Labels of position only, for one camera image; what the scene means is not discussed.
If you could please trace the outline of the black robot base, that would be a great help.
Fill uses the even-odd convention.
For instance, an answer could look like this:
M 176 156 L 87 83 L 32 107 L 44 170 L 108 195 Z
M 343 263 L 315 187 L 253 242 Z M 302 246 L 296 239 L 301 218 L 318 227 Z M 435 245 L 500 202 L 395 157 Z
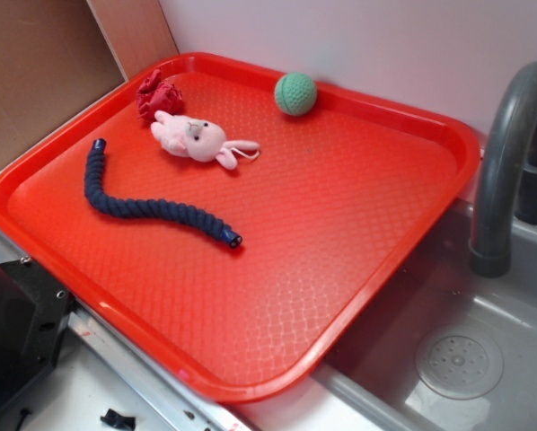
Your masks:
M 73 302 L 37 261 L 0 263 L 0 412 L 56 367 Z

